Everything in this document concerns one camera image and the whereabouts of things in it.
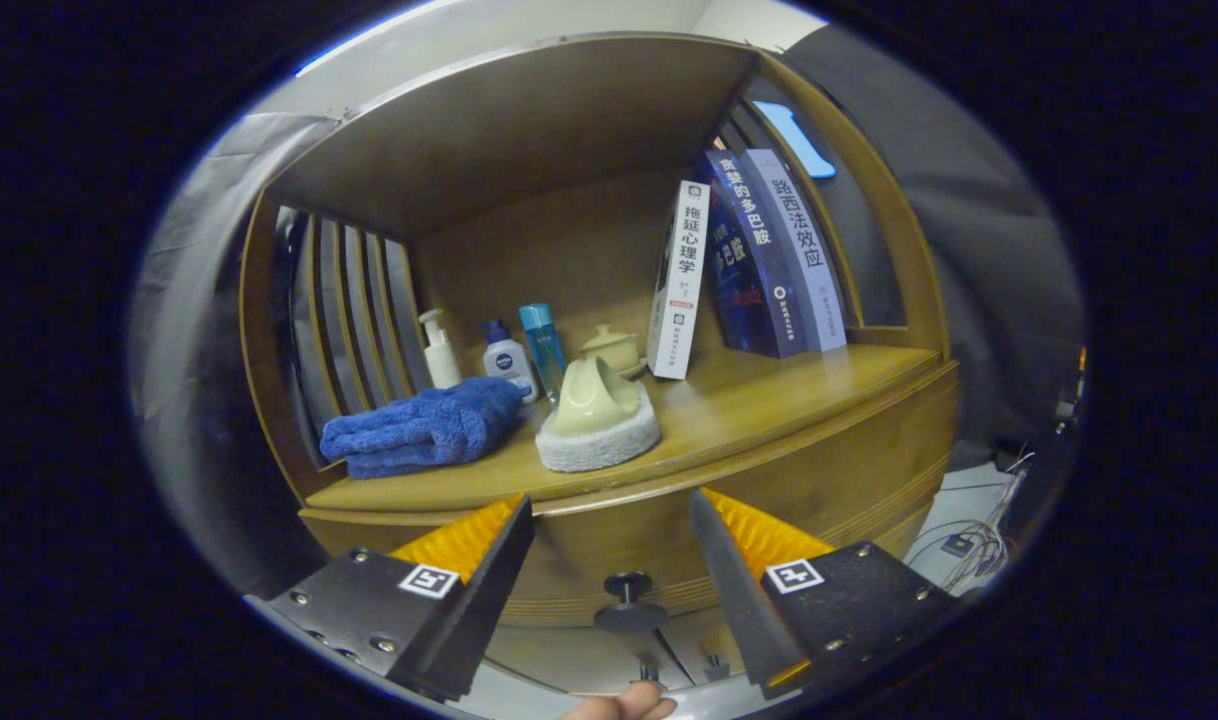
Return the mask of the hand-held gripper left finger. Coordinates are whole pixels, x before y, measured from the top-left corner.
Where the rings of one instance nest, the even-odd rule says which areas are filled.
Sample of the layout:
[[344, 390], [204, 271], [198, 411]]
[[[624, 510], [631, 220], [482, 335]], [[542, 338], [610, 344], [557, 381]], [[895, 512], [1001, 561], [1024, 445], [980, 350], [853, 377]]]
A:
[[533, 537], [531, 498], [513, 495], [398, 549], [345, 549], [269, 601], [245, 602], [330, 659], [431, 701], [460, 701]]

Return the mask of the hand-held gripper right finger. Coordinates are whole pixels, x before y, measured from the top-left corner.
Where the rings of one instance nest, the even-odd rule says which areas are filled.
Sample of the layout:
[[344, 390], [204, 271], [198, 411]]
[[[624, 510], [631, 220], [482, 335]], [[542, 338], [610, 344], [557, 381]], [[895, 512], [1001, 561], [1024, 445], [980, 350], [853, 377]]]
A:
[[868, 541], [834, 547], [713, 489], [692, 492], [688, 514], [747, 679], [766, 701], [847, 691], [962, 609]]

